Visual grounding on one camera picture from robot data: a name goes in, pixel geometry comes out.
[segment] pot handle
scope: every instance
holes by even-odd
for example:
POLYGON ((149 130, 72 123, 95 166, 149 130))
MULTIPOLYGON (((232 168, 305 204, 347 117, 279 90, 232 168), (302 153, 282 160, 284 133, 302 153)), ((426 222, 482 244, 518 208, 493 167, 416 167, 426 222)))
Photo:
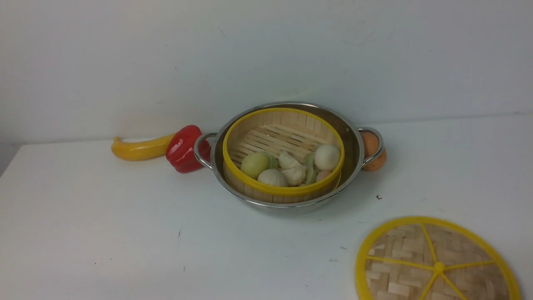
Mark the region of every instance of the pot handle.
POLYGON ((383 148, 384 148, 384 146, 383 146, 383 137, 381 136, 379 131, 377 131, 374 128, 371 128, 371 127, 359 127, 359 128, 357 128, 357 131, 370 132, 370 133, 372 133, 373 135, 375 135, 377 137, 377 151, 373 155, 369 156, 367 159, 363 160, 362 167, 364 167, 364 166, 368 165, 369 163, 373 162, 373 160, 378 158, 378 156, 380 156, 381 153, 383 152, 383 148))
POLYGON ((211 164, 200 155, 199 147, 200 147, 200 143, 203 140, 208 139, 208 138, 213 138, 213 137, 216 137, 216 133, 206 133, 204 135, 201 135, 198 139, 196 139, 195 146, 194 146, 196 160, 198 160, 203 166, 208 167, 212 170, 213 170, 213 167, 211 167, 211 164))

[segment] bamboo steamer lid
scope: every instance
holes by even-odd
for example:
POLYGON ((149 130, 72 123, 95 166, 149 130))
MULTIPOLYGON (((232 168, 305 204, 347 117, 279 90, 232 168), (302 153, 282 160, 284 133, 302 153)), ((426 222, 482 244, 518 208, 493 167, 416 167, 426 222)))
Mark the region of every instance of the bamboo steamer lid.
POLYGON ((510 268, 489 244, 427 217, 374 230, 357 255, 356 287, 361 300, 521 299, 510 268))

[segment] pot rim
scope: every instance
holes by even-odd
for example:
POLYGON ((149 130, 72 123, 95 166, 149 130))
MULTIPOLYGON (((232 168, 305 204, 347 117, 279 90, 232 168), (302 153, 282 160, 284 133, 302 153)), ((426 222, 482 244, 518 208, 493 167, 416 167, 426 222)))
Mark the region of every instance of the pot rim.
POLYGON ((215 143, 214 143, 213 147, 211 148, 211 167, 212 167, 213 173, 215 174, 216 179, 220 182, 220 184, 222 184, 222 186, 224 186, 226 188, 226 190, 228 190, 230 193, 232 193, 237 198, 240 198, 240 199, 242 199, 242 200, 244 200, 244 201, 246 201, 248 203, 255 204, 257 206, 269 207, 269 208, 278 208, 278 209, 289 209, 289 208, 303 207, 303 206, 309 206, 309 205, 312 205, 312 204, 319 203, 321 201, 324 201, 324 200, 336 195, 338 192, 340 192, 343 189, 345 189, 348 186, 348 184, 350 184, 353 181, 355 176, 361 170, 362 163, 363 163, 363 160, 364 160, 364 153, 365 153, 364 145, 363 145, 362 137, 361 137, 361 134, 359 133, 359 130, 354 128, 352 126, 352 124, 348 120, 346 120, 344 117, 342 117, 339 113, 337 113, 334 110, 331 110, 329 108, 326 108, 324 106, 320 106, 320 105, 309 103, 309 102, 300 102, 300 101, 286 102, 286 101, 281 101, 281 102, 271 102, 271 103, 267 103, 267 104, 263 104, 263 105, 259 105, 259 106, 250 108, 250 109, 238 114, 237 116, 232 118, 228 123, 226 123, 222 127, 222 129, 215 136, 215 143), (298 202, 298 203, 267 203, 267 202, 255 200, 255 199, 252 199, 252 198, 249 198, 249 197, 246 197, 246 196, 240 194, 239 192, 235 191, 224 180, 223 175, 221 174, 220 170, 217 168, 216 162, 215 162, 215 153, 216 153, 215 149, 216 149, 216 145, 219 142, 219 139, 223 138, 225 132, 231 127, 231 125, 233 123, 235 123, 238 119, 243 117, 244 115, 249 114, 249 113, 251 113, 253 111, 259 110, 259 109, 276 107, 278 105, 304 105, 304 106, 314 107, 314 108, 318 108, 318 109, 323 109, 323 110, 326 110, 326 111, 336 115, 339 119, 344 121, 344 123, 346 123, 346 125, 348 125, 350 127, 350 129, 352 130, 352 132, 356 136, 357 142, 359 143, 360 151, 359 151, 359 158, 357 159, 356 167, 354 168, 354 170, 353 170, 352 174, 350 175, 350 177, 342 185, 337 187, 335 190, 333 190, 333 191, 331 191, 331 192, 329 192, 329 193, 327 193, 327 194, 325 194, 325 195, 323 195, 321 197, 312 199, 312 200, 307 200, 307 201, 298 202))

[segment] white table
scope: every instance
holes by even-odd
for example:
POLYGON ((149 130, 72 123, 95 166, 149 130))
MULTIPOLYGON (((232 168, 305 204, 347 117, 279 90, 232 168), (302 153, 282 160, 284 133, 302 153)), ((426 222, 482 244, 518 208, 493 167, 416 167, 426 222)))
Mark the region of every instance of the white table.
POLYGON ((532 298, 533 116, 374 127, 386 166, 296 217, 249 208, 208 169, 121 161, 109 140, 23 146, 0 178, 0 298, 356 299, 364 237, 405 215, 474 231, 532 298))

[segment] stainless steel pot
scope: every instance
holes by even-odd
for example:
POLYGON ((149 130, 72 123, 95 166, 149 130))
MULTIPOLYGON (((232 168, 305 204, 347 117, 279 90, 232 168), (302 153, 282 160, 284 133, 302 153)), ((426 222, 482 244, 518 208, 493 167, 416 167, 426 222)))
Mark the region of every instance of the stainless steel pot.
POLYGON ((342 191, 344 188, 348 186, 352 182, 352 180, 355 178, 357 173, 361 170, 362 167, 365 165, 371 163, 374 159, 376 159, 381 152, 383 151, 383 138, 381 137, 381 134, 369 127, 359 127, 354 128, 348 121, 346 121, 343 117, 341 117, 339 114, 331 111, 328 108, 311 104, 311 103, 304 103, 304 102, 275 102, 275 103, 269 103, 261 106, 254 107, 252 109, 249 109, 245 112, 242 112, 241 114, 234 117, 231 121, 226 123, 224 127, 218 132, 218 133, 207 133, 205 135, 202 135, 198 138, 198 140, 195 143, 194 152, 196 159, 204 166, 210 168, 215 173, 216 179, 228 190, 230 193, 235 195, 238 199, 242 200, 246 204, 251 205, 254 208, 259 208, 263 210, 269 210, 269 211, 307 211, 307 210, 314 210, 327 202, 331 200, 331 197, 336 195, 338 192, 342 191), (264 109, 264 108, 274 108, 274 107, 286 107, 286 108, 296 108, 300 110, 304 110, 306 112, 312 113, 314 115, 317 115, 321 117, 322 119, 326 120, 329 124, 331 124, 335 130, 341 135, 341 138, 344 142, 344 150, 346 153, 346 158, 343 164, 342 168, 342 175, 341 180, 339 182, 339 186, 334 191, 313 199, 309 201, 299 202, 299 203, 267 203, 262 202, 258 200, 254 200, 251 198, 248 198, 239 192, 235 191, 227 182, 224 176, 224 164, 223 164, 223 156, 222 156, 222 143, 224 141, 224 136, 226 135, 226 132, 231 127, 231 125, 244 115, 247 115, 251 112, 254 112, 256 110, 264 109), (375 134, 378 138, 379 144, 378 144, 378 150, 377 152, 372 155, 371 157, 364 160, 364 145, 361 138, 361 134, 359 134, 359 131, 368 131, 375 134), (207 160, 205 160, 203 157, 200 156, 199 148, 200 142, 208 139, 208 138, 215 138, 215 142, 213 143, 213 146, 211 148, 211 163, 209 163, 207 160))

